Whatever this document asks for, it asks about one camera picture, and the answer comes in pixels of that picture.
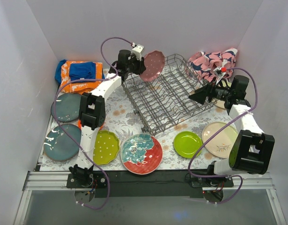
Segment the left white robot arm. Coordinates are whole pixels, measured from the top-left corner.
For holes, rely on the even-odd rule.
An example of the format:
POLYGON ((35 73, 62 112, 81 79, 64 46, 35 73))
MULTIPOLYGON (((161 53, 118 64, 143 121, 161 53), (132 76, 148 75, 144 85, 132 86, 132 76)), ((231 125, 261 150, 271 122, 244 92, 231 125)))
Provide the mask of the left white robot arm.
POLYGON ((81 122, 80 150, 76 164, 69 168, 70 176, 67 186, 88 188, 96 185, 93 175, 93 150, 100 127, 106 118, 105 101, 128 77, 129 74, 141 75, 145 70, 144 49, 138 45, 132 50, 120 50, 118 60, 101 82, 90 93, 82 94, 79 110, 81 122))

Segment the orange plate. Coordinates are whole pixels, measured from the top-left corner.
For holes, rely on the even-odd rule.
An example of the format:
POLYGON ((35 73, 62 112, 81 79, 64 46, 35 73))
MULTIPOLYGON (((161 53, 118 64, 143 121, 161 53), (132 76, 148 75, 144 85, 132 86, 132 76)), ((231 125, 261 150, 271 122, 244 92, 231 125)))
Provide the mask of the orange plate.
POLYGON ((80 120, 78 120, 78 128, 81 130, 81 121, 80 121, 80 120))

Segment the lime green plate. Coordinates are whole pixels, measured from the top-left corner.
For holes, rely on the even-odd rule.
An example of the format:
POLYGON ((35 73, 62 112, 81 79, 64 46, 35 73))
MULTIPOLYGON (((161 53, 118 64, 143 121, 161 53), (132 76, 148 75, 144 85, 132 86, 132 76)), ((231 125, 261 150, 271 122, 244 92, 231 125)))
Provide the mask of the lime green plate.
POLYGON ((192 158, 202 146, 202 140, 193 132, 183 131, 175 136, 173 146, 180 156, 192 158))

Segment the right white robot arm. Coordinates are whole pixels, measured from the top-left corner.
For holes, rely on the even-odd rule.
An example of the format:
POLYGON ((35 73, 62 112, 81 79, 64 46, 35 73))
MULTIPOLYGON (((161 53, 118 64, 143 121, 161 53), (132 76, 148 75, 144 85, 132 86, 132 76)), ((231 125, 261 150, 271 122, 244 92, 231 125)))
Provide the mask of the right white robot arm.
POLYGON ((224 107, 232 118, 238 131, 237 138, 227 159, 214 161, 208 166, 207 173, 190 175, 205 178, 210 186, 219 185, 223 179, 239 173, 264 174, 271 159, 275 139, 258 126, 251 106, 245 99, 246 89, 252 77, 236 75, 231 86, 221 87, 215 81, 195 90, 189 99, 204 104, 213 99, 224 101, 224 107))

